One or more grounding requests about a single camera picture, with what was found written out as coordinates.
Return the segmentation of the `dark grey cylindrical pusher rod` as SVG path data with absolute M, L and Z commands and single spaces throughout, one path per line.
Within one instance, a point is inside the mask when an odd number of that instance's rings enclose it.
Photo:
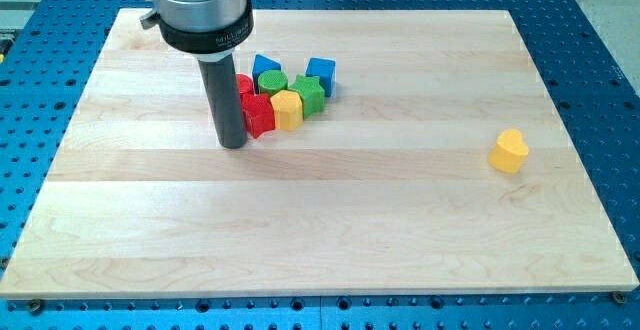
M 220 145 L 243 147 L 247 134 L 233 55 L 198 55 L 197 60 Z

